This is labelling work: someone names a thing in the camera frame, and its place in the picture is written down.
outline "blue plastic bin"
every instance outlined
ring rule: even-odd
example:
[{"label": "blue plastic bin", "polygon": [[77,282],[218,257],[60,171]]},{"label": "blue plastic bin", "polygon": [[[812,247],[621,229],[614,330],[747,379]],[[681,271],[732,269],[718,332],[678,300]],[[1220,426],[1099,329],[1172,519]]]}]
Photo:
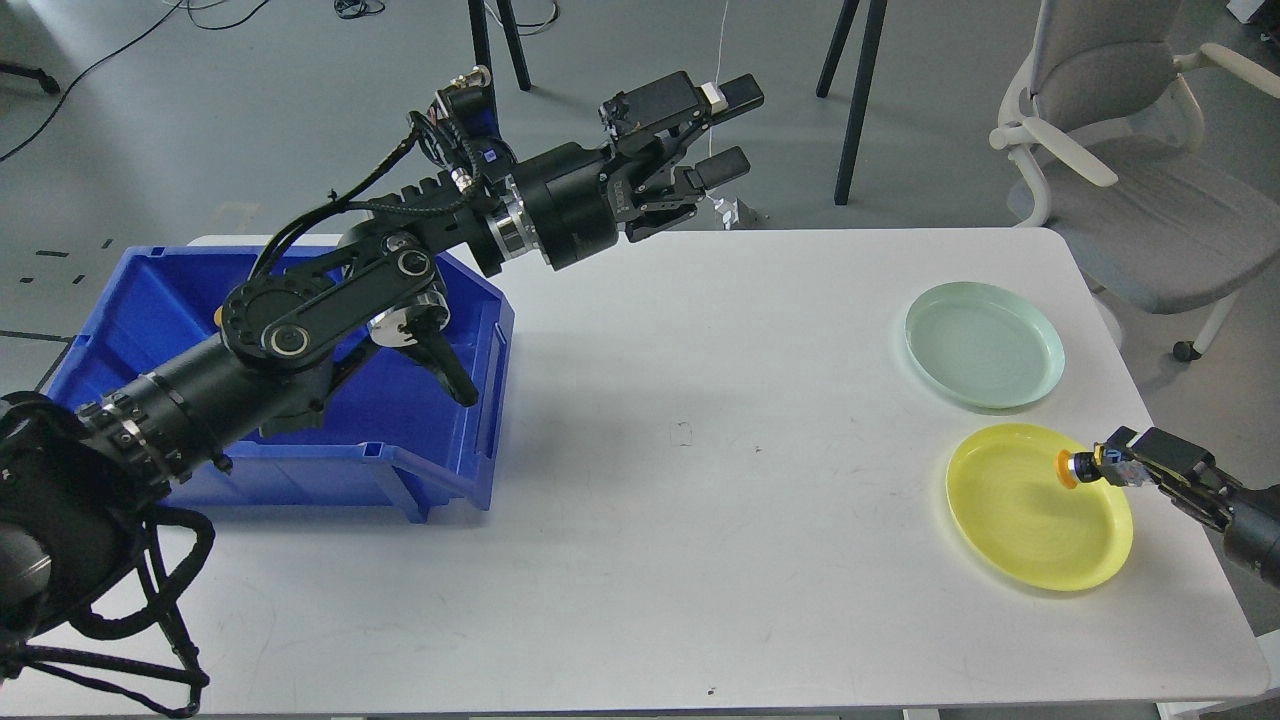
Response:
[{"label": "blue plastic bin", "polygon": [[[326,250],[291,250],[282,266]],[[96,401],[212,334],[214,310],[257,252],[127,250],[46,395],[73,409]],[[428,370],[383,350],[333,396],[324,428],[270,438],[255,432],[227,448],[229,475],[206,462],[187,483],[174,483],[170,502],[396,506],[413,523],[458,497],[488,510],[515,313],[457,260],[438,261],[452,314],[444,334],[480,389],[475,406],[457,405]]]}]

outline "gray floor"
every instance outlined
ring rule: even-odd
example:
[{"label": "gray floor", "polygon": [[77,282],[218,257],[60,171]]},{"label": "gray floor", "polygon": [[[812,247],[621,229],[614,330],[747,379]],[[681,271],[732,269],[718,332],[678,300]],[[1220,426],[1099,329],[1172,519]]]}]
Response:
[{"label": "gray floor", "polygon": [[[232,0],[197,17],[225,23],[253,4]],[[224,32],[197,29],[178,13],[88,76],[44,135],[0,164],[0,392],[44,380],[122,249],[274,232],[321,202],[330,187],[364,177],[403,136],[404,113],[422,108],[434,88],[471,64],[465,3],[388,5],[378,17],[342,22],[326,3],[278,1]],[[544,0],[515,5],[522,20],[548,9]],[[503,132],[522,158],[570,140],[599,143],[595,108],[618,90],[673,69],[699,81],[717,70],[722,79],[751,72],[768,96],[765,108],[718,128],[712,143],[746,150],[754,169],[727,192],[767,213],[768,227],[1012,220],[1004,197],[1016,173],[986,137],[1030,45],[1033,0],[891,5],[846,208],[831,197],[855,51],[831,97],[813,96],[840,3],[562,0],[562,6],[556,26],[525,40],[534,92],[516,90],[500,36],[494,37]],[[0,56],[40,64],[65,86],[165,10],[159,0],[0,3]],[[1176,27],[1183,49],[1216,41],[1280,72],[1280,56],[1221,1],[1188,0]],[[1280,200],[1276,101],[1221,73],[1190,81],[1208,119],[1204,155]],[[22,141],[52,105],[33,83],[0,78],[0,151]],[[705,147],[696,146],[690,159]],[[425,163],[406,161],[379,187],[429,173]],[[321,229],[343,227],[334,220]],[[704,210],[685,227],[713,228],[714,218]],[[1272,464],[1280,266],[1244,292],[1212,354],[1192,366],[1174,363],[1167,348],[1194,336],[1203,313],[1153,318],[1103,300],[1125,328],[1123,354],[1157,424],[1207,446],[1249,484],[1280,479]],[[1280,628],[1280,596],[1234,568],[1229,578],[1257,633]],[[1253,712],[1275,716],[1275,708]],[[943,716],[1119,720],[1155,717],[1155,708]]]}]

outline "white cable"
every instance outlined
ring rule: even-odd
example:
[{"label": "white cable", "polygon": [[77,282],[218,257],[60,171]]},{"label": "white cable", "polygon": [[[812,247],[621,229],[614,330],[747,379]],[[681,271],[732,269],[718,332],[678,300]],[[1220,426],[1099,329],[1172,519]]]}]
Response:
[{"label": "white cable", "polygon": [[[550,3],[552,3],[552,14],[548,15],[545,20],[543,20],[543,24],[535,27],[534,29],[531,29],[529,32],[520,32],[520,28],[517,27],[516,32],[520,33],[521,37],[529,37],[530,35],[538,35],[538,33],[543,32],[552,23],[554,23],[559,18],[559,0],[550,0]],[[485,3],[484,4],[484,9],[489,12],[489,15],[498,23],[498,27],[503,27],[503,24],[502,24],[502,15],[498,14],[498,10],[493,9],[493,5]]]},{"label": "white cable", "polygon": [[[719,86],[719,67],[721,60],[724,59],[724,23],[728,22],[728,4],[730,0],[724,0],[724,15],[721,17],[721,41],[719,47],[716,50],[716,82]],[[712,151],[712,137],[716,135],[716,127],[707,128],[707,156],[710,158],[714,152]]]}]

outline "chair seat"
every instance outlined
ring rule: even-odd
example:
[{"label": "chair seat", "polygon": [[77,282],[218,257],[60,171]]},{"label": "chair seat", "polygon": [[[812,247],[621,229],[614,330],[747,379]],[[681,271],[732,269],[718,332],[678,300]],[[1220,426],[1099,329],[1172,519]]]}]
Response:
[{"label": "chair seat", "polygon": [[[1085,274],[1156,314],[1193,310],[1243,287],[1280,252],[1280,206],[1199,158],[1144,136],[1089,146],[1120,177],[1097,187],[1044,165],[1059,232]],[[1025,217],[1025,182],[1010,208]]]}]

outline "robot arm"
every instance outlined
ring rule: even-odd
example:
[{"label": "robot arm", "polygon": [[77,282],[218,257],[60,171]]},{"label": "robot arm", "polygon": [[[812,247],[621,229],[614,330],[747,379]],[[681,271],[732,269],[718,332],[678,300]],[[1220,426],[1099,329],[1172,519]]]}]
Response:
[{"label": "robot arm", "polygon": [[1068,487],[1102,479],[1117,487],[1153,483],[1175,507],[1222,533],[1233,562],[1280,587],[1280,486],[1249,489],[1203,447],[1160,428],[1138,437],[1121,427],[1092,452],[1062,451],[1059,478]]},{"label": "robot arm", "polygon": [[[206,461],[230,471],[223,448],[253,428],[264,436],[319,427],[325,404],[380,348],[403,352],[457,402],[479,393],[442,329],[448,288],[435,255],[466,245],[485,274],[539,249],[559,270],[617,242],[666,229],[694,214],[709,188],[749,170],[737,147],[677,167],[712,124],[764,101],[751,76],[695,87],[680,72],[600,108],[608,141],[567,143],[517,161],[498,133],[489,73],[476,68],[442,88],[410,135],[365,181],[285,225],[250,277],[215,314],[218,333],[76,413],[35,392],[0,398],[0,679],[32,667],[131,697],[170,717],[198,711],[209,676],[178,612],[212,547],[202,515],[157,505],[170,482]],[[442,167],[435,178],[357,200],[413,147]],[[316,223],[349,210],[372,218],[332,252],[273,273]],[[344,357],[339,341],[367,328]],[[157,527],[192,530],[196,542],[170,573]],[[146,606],[104,619],[92,603],[136,573]],[[63,623],[93,639],[119,639],[152,624],[182,669],[28,641]],[[60,665],[116,670],[182,683],[184,707],[70,673]]]}]

